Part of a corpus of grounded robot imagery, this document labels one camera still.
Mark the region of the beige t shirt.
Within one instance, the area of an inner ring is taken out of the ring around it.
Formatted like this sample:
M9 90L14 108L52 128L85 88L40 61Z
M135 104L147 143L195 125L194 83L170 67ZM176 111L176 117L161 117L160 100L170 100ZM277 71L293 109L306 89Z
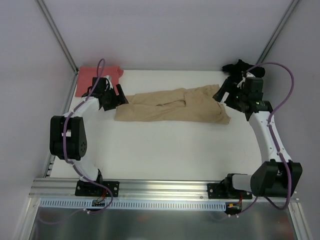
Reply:
M219 85L178 88L128 95L127 104L117 107L119 122L183 121L227 125L225 107L213 99Z

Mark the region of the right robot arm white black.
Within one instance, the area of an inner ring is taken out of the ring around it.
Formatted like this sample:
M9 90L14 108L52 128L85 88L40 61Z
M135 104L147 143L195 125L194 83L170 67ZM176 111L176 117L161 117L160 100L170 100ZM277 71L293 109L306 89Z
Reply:
M229 76L213 99L245 115L253 129L261 155L261 166L252 174L230 173L225 178L223 193L235 198L246 191L256 197L290 198L303 172L285 150L275 125L273 107L263 100L263 79L246 77L238 84Z

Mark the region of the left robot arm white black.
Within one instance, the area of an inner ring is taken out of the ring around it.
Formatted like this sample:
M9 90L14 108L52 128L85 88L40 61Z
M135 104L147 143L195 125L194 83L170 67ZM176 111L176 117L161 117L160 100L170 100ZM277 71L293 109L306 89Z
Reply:
M92 86L72 110L50 120L50 153L71 165L93 196L103 192L104 183L101 171L87 157L85 125L100 109L109 111L128 103L121 85L113 85L111 76L94 77Z

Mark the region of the black t shirt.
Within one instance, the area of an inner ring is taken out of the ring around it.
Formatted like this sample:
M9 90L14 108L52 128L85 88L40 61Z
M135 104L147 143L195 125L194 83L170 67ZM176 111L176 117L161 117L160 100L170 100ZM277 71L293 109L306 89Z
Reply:
M263 67L255 67L250 70L254 65L248 64L241 59L236 64L227 64L222 67L222 71L229 75L234 82L237 84L243 80L243 73L249 74L256 78L263 78L266 74L266 70Z

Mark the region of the folded pink t shirt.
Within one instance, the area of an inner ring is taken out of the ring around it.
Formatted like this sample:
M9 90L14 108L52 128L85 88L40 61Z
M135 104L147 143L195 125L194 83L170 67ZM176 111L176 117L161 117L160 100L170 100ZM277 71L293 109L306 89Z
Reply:
M119 84L119 79L122 77L124 70L119 66L107 66L104 68L102 77L110 76L111 83L115 87ZM77 86L75 91L75 97L80 98L88 90L88 87L92 86L93 77L97 77L96 67L81 66L79 69Z

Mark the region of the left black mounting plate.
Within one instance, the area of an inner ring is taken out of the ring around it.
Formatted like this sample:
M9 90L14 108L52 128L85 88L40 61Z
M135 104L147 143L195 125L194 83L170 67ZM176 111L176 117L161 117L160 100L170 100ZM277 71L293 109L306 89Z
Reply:
M102 181L102 185L108 188L112 195L117 198L119 195L119 181ZM75 196L78 197L110 197L110 193L104 188L97 186L96 184L92 184L87 181L78 180L74 192Z

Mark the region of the black mounting plate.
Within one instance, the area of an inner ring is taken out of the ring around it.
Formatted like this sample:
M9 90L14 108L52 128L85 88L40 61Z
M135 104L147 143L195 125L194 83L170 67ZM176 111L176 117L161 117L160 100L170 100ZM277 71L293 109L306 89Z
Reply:
M102 185L108 188L112 195L117 198L119 195L119 181L102 181ZM110 193L104 188L97 186L96 184L92 184L87 181L78 180L74 192L75 196L78 197L110 197Z
M251 193L247 193L244 190L230 188L222 181L219 183L211 182L208 183L206 186L207 195L209 199L239 200L240 198L243 198L244 200L251 200L253 198Z

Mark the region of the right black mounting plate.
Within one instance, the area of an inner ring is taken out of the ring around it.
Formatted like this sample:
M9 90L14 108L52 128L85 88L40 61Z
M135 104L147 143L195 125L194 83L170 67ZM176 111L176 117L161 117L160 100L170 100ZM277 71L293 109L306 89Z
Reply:
M230 188L222 181L219 183L211 182L208 183L206 186L207 195L209 199L239 200L240 198L243 198L244 200L251 200L253 198L251 193L247 193L244 190Z

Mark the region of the left aluminium frame post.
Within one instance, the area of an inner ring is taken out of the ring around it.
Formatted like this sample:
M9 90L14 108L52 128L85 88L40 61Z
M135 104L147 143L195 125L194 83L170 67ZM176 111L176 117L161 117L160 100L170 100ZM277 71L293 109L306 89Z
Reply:
M77 64L74 60L74 58L72 57L63 36L61 35L55 20L52 16L52 14L50 13L49 8L47 7L47 4L44 0L35 0L35 3L37 4L40 12L42 13L45 21L48 24L48 27L50 29L50 31L52 32L56 42L58 43L60 49L63 52L64 57L66 58L71 70L73 71L74 74L77 74L79 71L79 68L77 67Z

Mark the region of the aluminium frame post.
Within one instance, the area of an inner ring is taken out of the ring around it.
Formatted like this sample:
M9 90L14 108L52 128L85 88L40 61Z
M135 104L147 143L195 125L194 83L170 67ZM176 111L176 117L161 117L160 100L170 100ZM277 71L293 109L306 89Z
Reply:
M282 17L280 18L278 24L276 25L274 31L272 32L269 40L267 41L264 49L262 50L259 58L256 61L256 64L261 64L263 61L266 60L267 56L271 52L274 44L276 43L277 39L279 38L281 32L289 22L290 18L296 11L297 7L299 6L301 0L291 0L288 7L284 11Z
M48 24L48 27L50 29L50 31L52 32L56 42L58 43L60 49L63 52L64 57L66 58L71 70L73 71L74 74L77 74L79 71L79 68L77 67L77 64L74 60L74 58L72 57L63 36L61 35L55 20L52 16L52 14L50 13L49 8L47 7L47 4L44 0L35 0L35 3L37 4L40 12L42 13L45 21Z

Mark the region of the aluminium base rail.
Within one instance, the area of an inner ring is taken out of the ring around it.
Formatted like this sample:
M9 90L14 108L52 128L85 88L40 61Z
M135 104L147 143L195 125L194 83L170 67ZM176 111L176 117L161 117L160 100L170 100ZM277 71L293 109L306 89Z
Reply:
M76 198L77 178L36 178L30 198ZM208 181L119 179L117 200L209 201Z

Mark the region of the right aluminium frame post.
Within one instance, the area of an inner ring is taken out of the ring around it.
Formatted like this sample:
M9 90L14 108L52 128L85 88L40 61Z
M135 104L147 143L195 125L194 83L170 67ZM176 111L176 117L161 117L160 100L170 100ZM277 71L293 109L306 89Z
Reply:
M284 11L282 17L280 18L278 24L276 25L274 31L272 32L269 40L267 41L264 49L262 50L259 58L256 61L256 64L261 64L263 61L266 60L267 56L271 52L274 44L276 43L277 39L279 38L281 32L289 22L290 18L296 11L297 7L299 6L301 0L291 0L288 7Z

